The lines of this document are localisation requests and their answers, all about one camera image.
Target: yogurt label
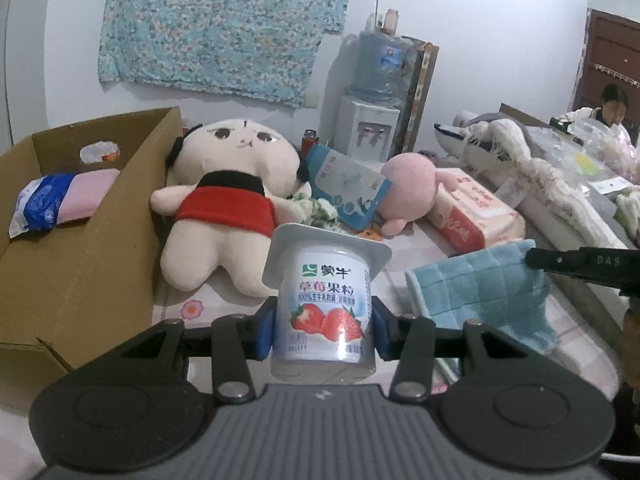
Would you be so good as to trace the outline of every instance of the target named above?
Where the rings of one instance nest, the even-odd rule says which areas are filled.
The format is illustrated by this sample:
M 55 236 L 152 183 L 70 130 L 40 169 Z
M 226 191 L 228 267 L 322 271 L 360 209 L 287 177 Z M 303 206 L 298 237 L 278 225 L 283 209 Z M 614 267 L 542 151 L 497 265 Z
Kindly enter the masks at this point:
M 372 356 L 367 266 L 315 251 L 294 259 L 278 295 L 278 357 L 357 363 Z

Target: blue and white package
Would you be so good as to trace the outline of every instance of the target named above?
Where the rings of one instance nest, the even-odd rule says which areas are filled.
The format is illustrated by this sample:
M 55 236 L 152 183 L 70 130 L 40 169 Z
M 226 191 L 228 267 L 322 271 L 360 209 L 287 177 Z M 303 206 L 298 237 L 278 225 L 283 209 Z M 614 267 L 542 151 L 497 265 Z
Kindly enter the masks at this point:
M 32 180 L 18 195 L 14 217 L 9 225 L 9 238 L 28 231 L 49 231 L 58 218 L 62 199 L 75 175 L 48 175 Z
M 306 162 L 312 196 L 331 202 L 340 220 L 357 231 L 367 229 L 391 181 L 326 146 L 312 146 Z

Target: blue box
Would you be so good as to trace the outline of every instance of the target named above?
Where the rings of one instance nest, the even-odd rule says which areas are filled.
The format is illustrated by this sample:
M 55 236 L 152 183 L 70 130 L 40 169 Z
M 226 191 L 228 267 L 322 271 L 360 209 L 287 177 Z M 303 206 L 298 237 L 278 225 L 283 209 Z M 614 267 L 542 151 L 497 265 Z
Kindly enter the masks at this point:
M 315 144 L 306 162 L 312 197 L 324 198 L 338 210 L 338 216 L 357 231 L 367 229 L 391 181 L 377 171 L 326 146 Z

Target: metal screw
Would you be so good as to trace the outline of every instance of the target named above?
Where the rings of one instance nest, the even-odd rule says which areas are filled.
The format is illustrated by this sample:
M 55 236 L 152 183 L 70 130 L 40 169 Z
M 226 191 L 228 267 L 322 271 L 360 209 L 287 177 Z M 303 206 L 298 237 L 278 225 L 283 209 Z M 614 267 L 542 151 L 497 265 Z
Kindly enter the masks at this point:
M 240 381 L 229 381 L 228 383 L 220 384 L 218 388 L 218 392 L 220 395 L 226 397 L 227 399 L 242 399 L 247 396 L 251 388 L 246 383 L 241 383 Z
M 403 399 L 418 399 L 427 392 L 427 388 L 415 381 L 403 381 L 394 386 L 394 391 L 397 396 Z

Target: yogurt cup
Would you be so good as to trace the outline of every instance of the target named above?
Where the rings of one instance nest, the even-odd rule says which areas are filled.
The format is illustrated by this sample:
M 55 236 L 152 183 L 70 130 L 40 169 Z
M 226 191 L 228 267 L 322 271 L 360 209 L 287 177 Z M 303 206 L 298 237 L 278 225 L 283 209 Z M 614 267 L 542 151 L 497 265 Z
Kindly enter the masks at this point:
M 391 258 L 380 242 L 301 224 L 278 227 L 262 281 L 278 289 L 271 374 L 354 383 L 376 370 L 370 282 Z

